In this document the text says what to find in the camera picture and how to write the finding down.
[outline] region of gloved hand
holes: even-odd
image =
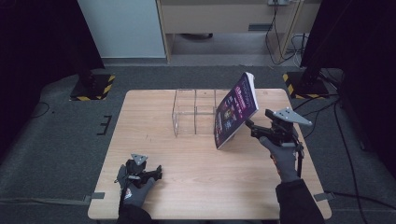
[[[126,172],[126,166],[122,165],[119,169],[117,180],[120,183],[121,189],[127,188],[125,197],[123,198],[123,204],[132,204],[141,207],[146,199],[146,195],[149,193],[149,190],[154,186],[155,179],[153,177],[150,178],[146,185],[139,189],[132,183],[126,186],[125,183],[128,183],[126,182],[127,177],[128,174]]]
[[[260,143],[271,152],[271,158],[277,168],[282,183],[300,179],[295,169],[296,147],[278,147],[267,137],[261,137]]]

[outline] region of sleeve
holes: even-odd
[[[144,209],[125,204],[120,212],[117,224],[150,224],[151,216]]]
[[[280,206],[280,223],[325,223],[323,215],[302,179],[278,185],[276,196]]]

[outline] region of black and yellow tape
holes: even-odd
[[[283,74],[283,80],[285,81],[286,87],[288,88],[289,95],[292,99],[325,99],[325,97],[319,94],[297,94],[293,88],[293,85],[290,82],[288,74]]]
[[[89,95],[87,92],[83,92],[81,95],[70,96],[70,100],[71,101],[90,101],[90,100],[104,100],[104,99],[106,99],[108,92],[110,91],[111,86],[113,85],[113,81],[116,76],[110,75],[107,77],[108,77],[107,80],[101,81],[103,86],[100,88],[102,88],[103,91],[100,94]]]

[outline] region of book cover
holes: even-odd
[[[245,72],[216,109],[216,148],[223,146],[258,110],[254,76]]]

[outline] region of metal bracket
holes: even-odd
[[[320,193],[320,194],[315,194],[314,198],[317,202],[323,201],[323,200],[332,200],[335,198],[334,194],[332,192],[330,193]]]
[[[91,199],[104,199],[104,198],[105,198],[105,193],[104,192],[94,192],[91,195]]]
[[[134,162],[136,162],[137,165],[141,165],[148,158],[147,156],[142,156],[137,154],[131,154],[131,155],[132,158],[134,158]]]
[[[140,177],[136,175],[128,175],[128,179],[140,179]]]
[[[301,115],[297,114],[289,107],[286,107],[286,108],[278,110],[278,111],[274,111],[274,116],[279,119],[285,120],[287,122],[295,122],[295,123],[303,124],[303,125],[307,125],[307,126],[312,125],[311,121],[309,121],[309,120],[305,119],[304,117],[302,117]]]

